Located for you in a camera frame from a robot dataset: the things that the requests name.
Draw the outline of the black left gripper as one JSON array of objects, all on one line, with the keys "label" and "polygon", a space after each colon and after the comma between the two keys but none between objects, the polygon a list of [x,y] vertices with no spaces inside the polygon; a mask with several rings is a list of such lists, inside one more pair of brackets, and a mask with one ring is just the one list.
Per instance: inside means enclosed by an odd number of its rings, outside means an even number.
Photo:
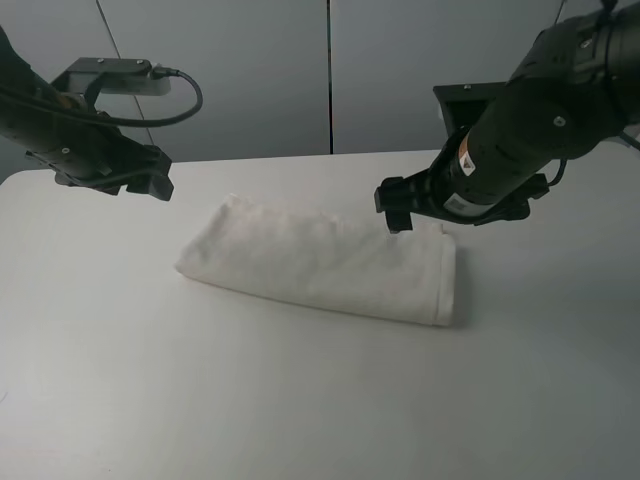
[{"label": "black left gripper", "polygon": [[172,160],[157,146],[133,141],[115,127],[45,112],[25,118],[27,154],[56,173],[56,181],[115,195],[129,193],[169,201]]}]

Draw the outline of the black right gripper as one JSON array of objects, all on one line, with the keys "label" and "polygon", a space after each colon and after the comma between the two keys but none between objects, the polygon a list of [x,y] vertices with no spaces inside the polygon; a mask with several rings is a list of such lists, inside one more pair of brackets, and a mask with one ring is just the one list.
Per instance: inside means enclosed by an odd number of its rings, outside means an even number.
[{"label": "black right gripper", "polygon": [[[473,204],[458,194],[452,194],[441,201],[432,192],[431,178],[432,175],[428,173],[425,191],[416,195],[413,212],[459,225],[482,226],[499,221],[525,220],[531,214],[529,201],[540,199],[548,193],[546,176],[537,173],[497,204],[486,205],[486,210],[478,213],[480,205]],[[385,178],[375,190],[374,203],[377,213],[385,213],[387,229],[391,234],[413,230],[409,212],[411,185],[405,178]]]}]

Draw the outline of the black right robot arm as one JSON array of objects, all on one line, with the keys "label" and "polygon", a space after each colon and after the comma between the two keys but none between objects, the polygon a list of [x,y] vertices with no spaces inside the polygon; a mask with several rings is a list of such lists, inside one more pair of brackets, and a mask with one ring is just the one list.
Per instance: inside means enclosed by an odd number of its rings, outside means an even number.
[{"label": "black right robot arm", "polygon": [[434,90],[448,138],[433,163],[386,178],[375,206],[393,233],[413,215],[480,226],[529,216],[566,164],[639,122],[639,8],[606,1],[543,30],[505,82]]}]

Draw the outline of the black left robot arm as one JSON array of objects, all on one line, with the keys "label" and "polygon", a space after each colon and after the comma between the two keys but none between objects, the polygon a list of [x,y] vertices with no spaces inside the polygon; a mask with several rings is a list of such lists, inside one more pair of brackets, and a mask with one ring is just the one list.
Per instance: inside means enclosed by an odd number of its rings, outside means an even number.
[{"label": "black left robot arm", "polygon": [[31,101],[73,113],[93,114],[102,92],[133,95],[168,91],[153,85],[147,60],[80,58],[48,83],[1,38],[1,135],[54,171],[58,184],[108,195],[126,188],[158,200],[171,198],[171,161],[159,148],[125,136],[116,126],[70,119],[37,109]]}]

